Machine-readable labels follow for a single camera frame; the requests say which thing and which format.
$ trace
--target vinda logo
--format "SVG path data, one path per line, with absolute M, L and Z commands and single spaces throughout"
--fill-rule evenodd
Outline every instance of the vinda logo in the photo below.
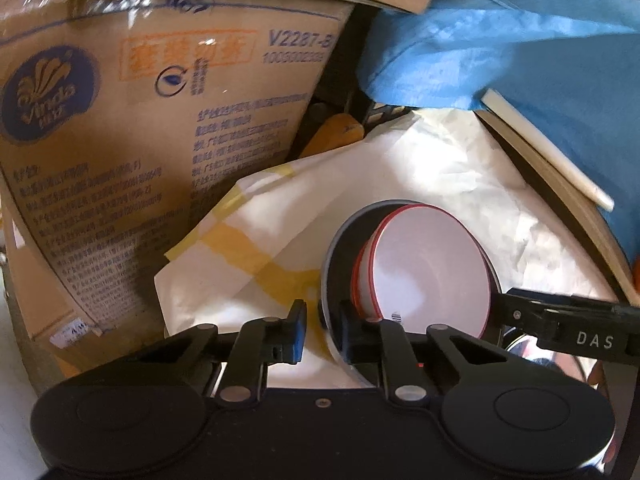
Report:
M 13 141 L 33 142 L 87 111 L 98 93 L 95 63 L 68 45 L 43 50 L 25 61 L 2 89 L 0 121 Z

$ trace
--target white bowl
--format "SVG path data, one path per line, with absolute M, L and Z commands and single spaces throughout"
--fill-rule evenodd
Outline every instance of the white bowl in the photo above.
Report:
M 362 248 L 351 277 L 362 317 L 391 319 L 407 332 L 444 323 L 480 337 L 490 295 L 475 238 L 455 217 L 425 204 L 388 215 Z

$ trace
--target silver screw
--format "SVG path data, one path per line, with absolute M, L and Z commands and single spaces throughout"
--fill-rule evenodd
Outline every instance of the silver screw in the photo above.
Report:
M 396 388 L 396 397 L 404 402 L 423 400 L 427 396 L 427 390 L 415 384 L 405 384 Z
M 329 399 L 316 399 L 316 406 L 318 408 L 328 408 L 331 405 Z
M 226 402 L 245 402 L 251 397 L 251 390 L 245 386 L 227 386 L 220 392 L 220 398 Z

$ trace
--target crumpled white paper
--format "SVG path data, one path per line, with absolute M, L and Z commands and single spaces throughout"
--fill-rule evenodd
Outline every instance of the crumpled white paper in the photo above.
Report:
M 417 200 L 456 216 L 484 247 L 502 290 L 517 286 L 614 299 L 574 236 L 472 112 L 420 110 L 351 146 L 244 178 L 236 191 L 242 205 L 222 219 L 214 209 L 156 276 L 171 334 L 204 322 L 231 332 L 256 317 L 284 317 L 290 307 L 281 299 L 286 294 L 255 279 L 259 264 L 255 272 L 238 269 L 233 257 L 218 251 L 212 232 L 241 232 L 279 269 L 304 273 L 321 268 L 335 232 L 351 214 L 388 199 Z M 307 287 L 304 294 L 310 310 L 302 362 L 270 367 L 269 385 L 357 386 L 326 349 L 315 311 L 317 289 Z

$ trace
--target orange rectangular stamp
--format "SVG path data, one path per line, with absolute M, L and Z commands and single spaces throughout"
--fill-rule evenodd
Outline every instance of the orange rectangular stamp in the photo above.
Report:
M 257 30 L 190 30 L 131 36 L 120 42 L 120 80 L 157 76 L 168 67 L 235 65 L 252 60 Z

